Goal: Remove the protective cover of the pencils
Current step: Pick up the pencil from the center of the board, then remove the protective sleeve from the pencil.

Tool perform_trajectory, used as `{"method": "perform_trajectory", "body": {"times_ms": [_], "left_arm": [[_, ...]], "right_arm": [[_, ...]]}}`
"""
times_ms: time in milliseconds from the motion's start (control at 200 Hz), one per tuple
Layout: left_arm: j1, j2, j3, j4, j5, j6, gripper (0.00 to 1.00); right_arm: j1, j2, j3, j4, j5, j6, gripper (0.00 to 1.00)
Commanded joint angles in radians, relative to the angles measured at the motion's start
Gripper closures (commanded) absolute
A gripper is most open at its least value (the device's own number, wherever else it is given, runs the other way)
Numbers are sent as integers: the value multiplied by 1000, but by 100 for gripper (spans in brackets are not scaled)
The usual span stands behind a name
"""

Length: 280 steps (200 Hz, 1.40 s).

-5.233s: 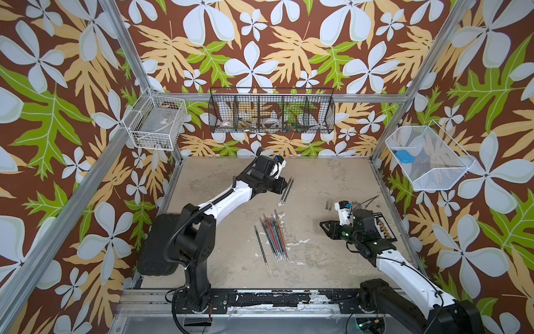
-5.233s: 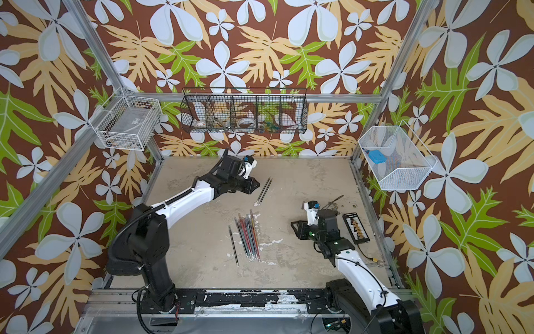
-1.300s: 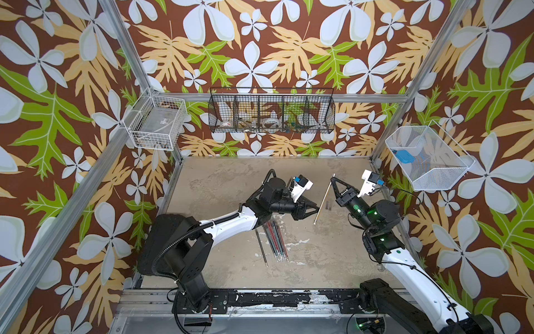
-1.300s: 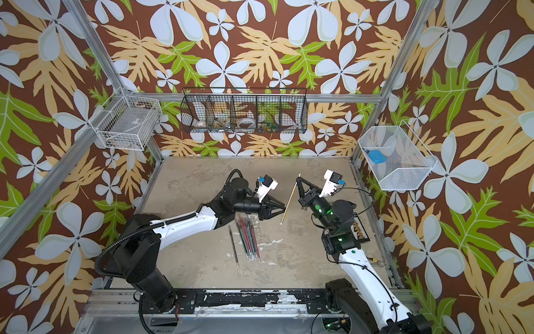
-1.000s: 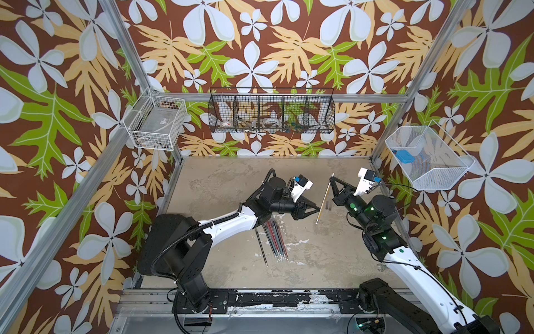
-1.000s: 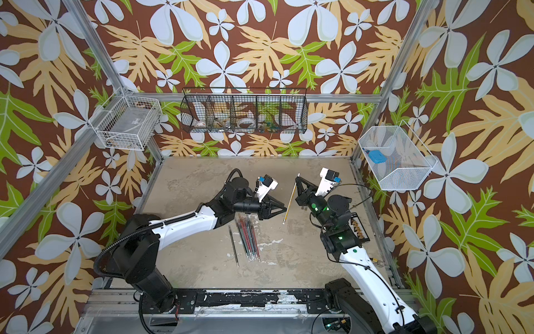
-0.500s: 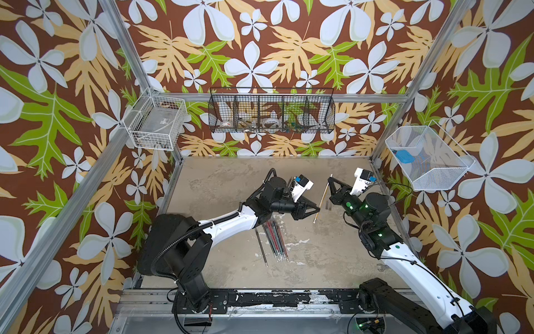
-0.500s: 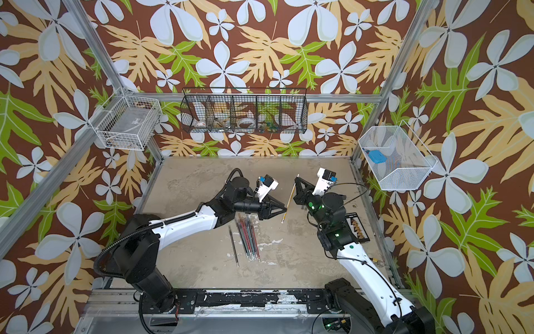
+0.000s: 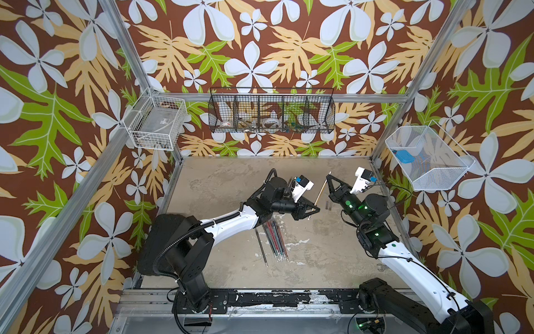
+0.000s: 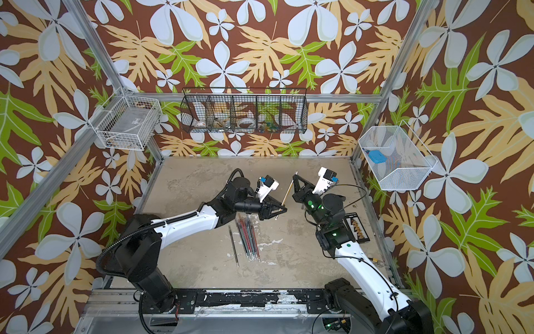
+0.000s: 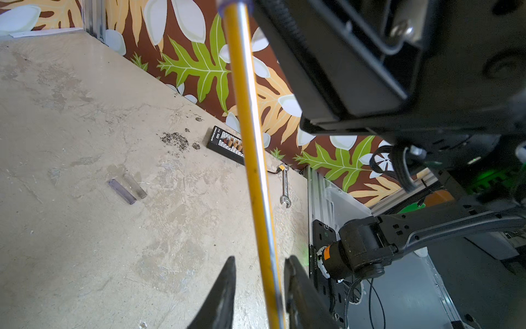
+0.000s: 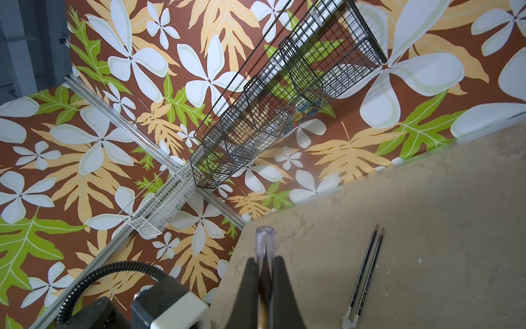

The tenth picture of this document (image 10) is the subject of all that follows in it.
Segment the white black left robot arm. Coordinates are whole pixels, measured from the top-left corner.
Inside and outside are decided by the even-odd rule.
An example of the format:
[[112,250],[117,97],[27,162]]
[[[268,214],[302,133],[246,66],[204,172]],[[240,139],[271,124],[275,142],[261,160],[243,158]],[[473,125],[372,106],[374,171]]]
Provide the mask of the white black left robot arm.
[[237,168],[222,190],[197,210],[168,218],[136,214],[122,236],[99,255],[97,271],[126,278],[142,293],[140,302],[151,302],[160,313],[171,311],[178,307],[178,297],[157,267],[161,250],[196,233],[220,228],[235,220],[239,213],[257,214],[260,220],[285,213],[287,208],[269,194],[278,186],[278,181],[267,175],[253,189]]

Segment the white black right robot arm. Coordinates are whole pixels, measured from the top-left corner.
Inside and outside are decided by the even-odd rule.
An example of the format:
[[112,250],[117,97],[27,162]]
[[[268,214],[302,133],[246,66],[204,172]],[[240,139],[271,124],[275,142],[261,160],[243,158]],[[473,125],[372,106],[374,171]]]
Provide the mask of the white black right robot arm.
[[368,333],[433,333],[428,306],[400,291],[362,250],[345,220],[345,197],[329,193],[336,184],[333,173],[316,184],[293,176],[292,197],[313,219],[323,255],[336,260],[357,283],[353,287],[339,278],[326,284],[328,309],[356,318]]

